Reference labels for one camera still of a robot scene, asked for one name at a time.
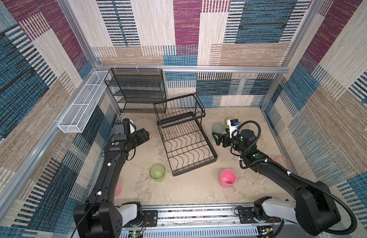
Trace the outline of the bright green translucent cup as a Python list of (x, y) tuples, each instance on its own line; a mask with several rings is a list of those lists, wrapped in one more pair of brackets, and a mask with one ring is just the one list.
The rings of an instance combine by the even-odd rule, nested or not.
[(229, 120), (233, 120), (233, 119), (234, 119), (233, 117), (227, 117), (227, 118), (224, 119), (224, 126), (225, 126), (225, 128), (228, 128), (229, 127), (228, 121)]

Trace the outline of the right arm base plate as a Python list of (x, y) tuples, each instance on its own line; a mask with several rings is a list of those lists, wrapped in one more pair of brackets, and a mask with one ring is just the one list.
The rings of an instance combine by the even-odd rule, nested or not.
[(237, 206), (234, 214), (240, 219), (241, 224), (266, 224), (281, 223), (281, 218), (268, 216), (262, 208)]

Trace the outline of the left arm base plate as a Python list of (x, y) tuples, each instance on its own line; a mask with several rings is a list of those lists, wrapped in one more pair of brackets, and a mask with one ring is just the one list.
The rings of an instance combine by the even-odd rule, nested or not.
[(132, 222), (131, 226), (136, 228), (141, 227), (156, 227), (158, 220), (157, 210), (146, 210), (142, 213), (142, 218), (139, 221)]

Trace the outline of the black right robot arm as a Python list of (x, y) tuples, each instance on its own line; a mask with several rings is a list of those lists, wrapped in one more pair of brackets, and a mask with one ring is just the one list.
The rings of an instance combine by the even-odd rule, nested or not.
[(337, 206), (345, 208), (346, 205), (330, 192), (325, 183), (302, 178), (261, 152), (257, 148), (259, 135), (255, 135), (251, 130), (235, 130), (226, 134), (214, 132), (212, 137), (217, 145), (230, 147), (232, 151), (237, 152), (241, 169), (252, 169), (264, 175), (293, 197), (293, 202), (277, 201), (270, 196), (256, 200), (253, 213), (257, 221), (277, 217), (300, 225), (305, 232), (313, 236), (322, 232), (346, 234), (345, 230), (331, 229), (341, 221)]

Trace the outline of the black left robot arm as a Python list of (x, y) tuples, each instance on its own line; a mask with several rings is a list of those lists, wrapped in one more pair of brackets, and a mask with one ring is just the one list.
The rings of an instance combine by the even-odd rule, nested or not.
[(115, 122), (103, 152), (103, 165), (96, 183), (83, 204), (74, 208), (76, 232), (81, 238), (118, 238), (122, 228), (131, 223), (141, 225), (144, 221), (141, 203), (128, 202), (117, 207), (114, 204), (118, 178), (129, 153), (149, 141), (145, 129), (138, 130), (133, 121), (123, 119)]

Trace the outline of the teal translucent cup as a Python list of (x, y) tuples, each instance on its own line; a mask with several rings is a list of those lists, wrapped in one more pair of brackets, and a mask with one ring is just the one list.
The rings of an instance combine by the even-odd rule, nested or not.
[(222, 123), (215, 123), (212, 126), (212, 133), (225, 134), (226, 133), (226, 130), (225, 130), (224, 124), (222, 124)]

